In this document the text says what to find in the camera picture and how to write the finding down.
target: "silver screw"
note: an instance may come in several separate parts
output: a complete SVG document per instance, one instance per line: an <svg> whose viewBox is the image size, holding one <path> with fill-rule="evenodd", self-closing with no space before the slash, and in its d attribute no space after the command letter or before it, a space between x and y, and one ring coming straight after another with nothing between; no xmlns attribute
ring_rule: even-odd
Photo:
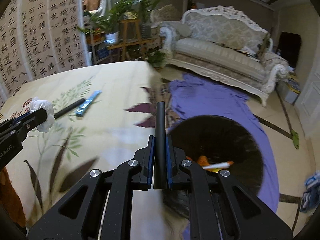
<svg viewBox="0 0 320 240"><path fill-rule="evenodd" d="M92 170L92 171L90 171L90 176L91 176L91 177L97 177L97 176L99 176L99 174L100 174L100 171L99 171L99 170Z"/></svg>
<svg viewBox="0 0 320 240"><path fill-rule="evenodd" d="M230 171L221 170L221 171L220 171L220 175L221 175L222 177L229 177Z"/></svg>
<svg viewBox="0 0 320 240"><path fill-rule="evenodd" d="M190 160L183 160L181 163L183 166L186 166L186 167L189 167L192 164Z"/></svg>
<svg viewBox="0 0 320 240"><path fill-rule="evenodd" d="M128 161L128 165L133 167L133 166L137 166L138 165L138 161L137 160L129 160Z"/></svg>

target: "purple cloth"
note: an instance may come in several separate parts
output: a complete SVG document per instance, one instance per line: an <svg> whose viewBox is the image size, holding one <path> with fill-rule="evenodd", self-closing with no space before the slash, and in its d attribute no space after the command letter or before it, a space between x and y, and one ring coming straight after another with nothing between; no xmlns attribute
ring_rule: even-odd
<svg viewBox="0 0 320 240"><path fill-rule="evenodd" d="M248 96L190 74L185 73L183 78L184 80L170 82L172 109L183 120L198 115L219 115L232 119L246 128L262 154L263 178L258 197L276 212L280 195L276 163L268 136L245 103Z"/></svg>

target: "crumpled white paper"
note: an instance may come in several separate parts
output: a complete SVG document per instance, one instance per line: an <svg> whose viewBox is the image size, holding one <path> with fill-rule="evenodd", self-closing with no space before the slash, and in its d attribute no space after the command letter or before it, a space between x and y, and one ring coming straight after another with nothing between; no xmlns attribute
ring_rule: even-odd
<svg viewBox="0 0 320 240"><path fill-rule="evenodd" d="M41 125L38 125L36 128L39 132L49 132L49 128L51 128L54 124L55 118L54 118L54 110L53 105L51 102L47 100L40 100L38 97L35 97L32 99L29 109L30 113L43 108L47 112L47 120L43 122Z"/></svg>

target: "brown cloth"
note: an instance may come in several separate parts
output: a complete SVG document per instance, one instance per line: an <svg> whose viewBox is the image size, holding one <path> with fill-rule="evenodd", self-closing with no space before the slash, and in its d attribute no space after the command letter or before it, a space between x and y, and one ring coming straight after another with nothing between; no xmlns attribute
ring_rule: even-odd
<svg viewBox="0 0 320 240"><path fill-rule="evenodd" d="M3 205L13 222L22 228L26 226L21 200L11 185L6 168L0 171L0 204Z"/></svg>

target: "floral tablecloth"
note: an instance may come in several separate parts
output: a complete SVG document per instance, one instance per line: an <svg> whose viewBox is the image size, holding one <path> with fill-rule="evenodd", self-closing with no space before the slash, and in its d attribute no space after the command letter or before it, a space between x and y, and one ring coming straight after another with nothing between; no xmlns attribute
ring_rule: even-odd
<svg viewBox="0 0 320 240"><path fill-rule="evenodd" d="M102 90L83 118L70 112L56 120L49 133L29 132L23 150L7 165L29 226L89 170L115 169L147 146L160 85L159 74L148 63L120 62L26 83L6 101L2 121L28 111L36 96L51 101L58 112ZM161 205L159 191L134 192L131 239L165 238Z"/></svg>

